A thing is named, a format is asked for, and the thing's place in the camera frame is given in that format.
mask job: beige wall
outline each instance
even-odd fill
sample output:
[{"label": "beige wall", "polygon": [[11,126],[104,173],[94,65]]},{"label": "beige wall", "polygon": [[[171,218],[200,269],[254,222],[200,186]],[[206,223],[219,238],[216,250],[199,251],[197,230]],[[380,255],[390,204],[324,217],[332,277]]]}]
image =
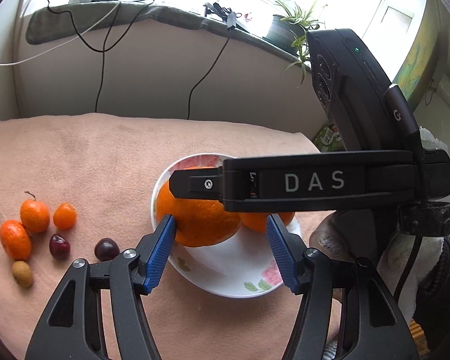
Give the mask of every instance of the beige wall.
[{"label": "beige wall", "polygon": [[[19,0],[3,0],[0,4],[0,63],[12,62],[13,30]],[[0,67],[0,119],[18,116],[13,82],[13,68]]]},{"label": "beige wall", "polygon": [[[25,17],[23,28],[29,16]],[[114,27],[112,44],[126,26]],[[103,46],[107,29],[86,39]],[[68,39],[30,45],[19,38],[24,59]],[[207,72],[226,38],[205,30],[185,30],[154,20],[133,24],[121,43],[106,54],[98,111],[117,116],[184,119],[188,94]],[[22,116],[93,112],[102,57],[80,40],[15,68]],[[302,132],[313,138],[326,117],[307,75],[249,44],[230,40],[210,75],[193,92],[191,119],[249,123]]]}]

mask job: cherry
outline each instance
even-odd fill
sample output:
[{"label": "cherry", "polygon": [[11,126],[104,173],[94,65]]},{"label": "cherry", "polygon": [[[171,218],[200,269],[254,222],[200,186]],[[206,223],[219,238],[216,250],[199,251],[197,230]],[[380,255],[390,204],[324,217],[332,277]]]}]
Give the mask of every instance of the cherry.
[{"label": "cherry", "polygon": [[100,261],[113,260],[119,254],[119,246],[111,238],[102,238],[95,245],[95,256]]},{"label": "cherry", "polygon": [[66,260],[70,256],[70,243],[60,234],[52,235],[48,246],[50,254],[57,260]]}]

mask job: white plate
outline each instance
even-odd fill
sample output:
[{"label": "white plate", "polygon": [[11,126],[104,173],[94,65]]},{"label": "white plate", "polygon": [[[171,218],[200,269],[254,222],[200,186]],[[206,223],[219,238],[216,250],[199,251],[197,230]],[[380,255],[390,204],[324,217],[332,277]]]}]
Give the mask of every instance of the white plate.
[{"label": "white plate", "polygon": [[[159,177],[151,195],[151,223],[154,229],[156,199],[161,186],[175,170],[188,167],[219,167],[224,154],[202,153],[171,164]],[[300,235],[296,217],[287,226]],[[265,234],[241,226],[233,237],[213,246],[186,247],[174,244],[168,261],[186,279],[205,291],[228,298],[254,298],[267,294],[283,281]]]}]

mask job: gray towel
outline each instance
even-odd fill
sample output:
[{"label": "gray towel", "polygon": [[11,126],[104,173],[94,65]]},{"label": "gray towel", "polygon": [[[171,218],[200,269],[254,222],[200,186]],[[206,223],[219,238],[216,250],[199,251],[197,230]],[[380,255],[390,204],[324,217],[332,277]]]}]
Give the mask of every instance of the gray towel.
[{"label": "gray towel", "polygon": [[[78,3],[53,7],[56,12],[70,10],[79,32],[85,31],[94,23],[99,21],[111,11],[116,1],[101,1],[95,3]],[[115,26],[129,24],[135,15],[144,8],[142,3],[122,2],[116,17]],[[99,23],[94,30],[108,28],[112,24],[114,13]],[[153,19],[160,23],[175,27],[186,28],[188,30],[206,30],[215,35],[227,37],[227,26],[221,21],[200,16],[192,12],[186,12],[178,8],[166,7],[164,5],[150,5],[146,7],[135,21]],[[25,39],[29,44],[42,44],[57,39],[75,35],[70,14],[63,13],[55,15],[42,8],[31,15],[28,23]],[[233,30],[230,34],[232,39],[258,47],[268,53],[280,57],[288,62],[296,62],[297,58],[288,52],[266,42],[262,38],[246,33],[241,30]]]}]

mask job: black handle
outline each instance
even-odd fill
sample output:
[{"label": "black handle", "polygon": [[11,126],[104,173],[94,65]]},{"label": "black handle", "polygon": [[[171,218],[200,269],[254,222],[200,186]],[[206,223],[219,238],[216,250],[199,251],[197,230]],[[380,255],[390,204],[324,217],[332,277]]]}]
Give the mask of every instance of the black handle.
[{"label": "black handle", "polygon": [[330,260],[310,248],[305,264],[312,266],[312,281],[303,294],[283,360],[322,360],[332,309]]},{"label": "black handle", "polygon": [[373,265],[355,262],[355,284],[343,291],[337,360],[419,360],[410,329]]},{"label": "black handle", "polygon": [[90,266],[77,259],[48,301],[25,360],[105,360],[100,291],[90,286]]},{"label": "black handle", "polygon": [[110,264],[110,297],[115,334],[122,360],[160,360],[143,310],[142,299],[135,293],[130,271],[140,255],[129,249]]}]

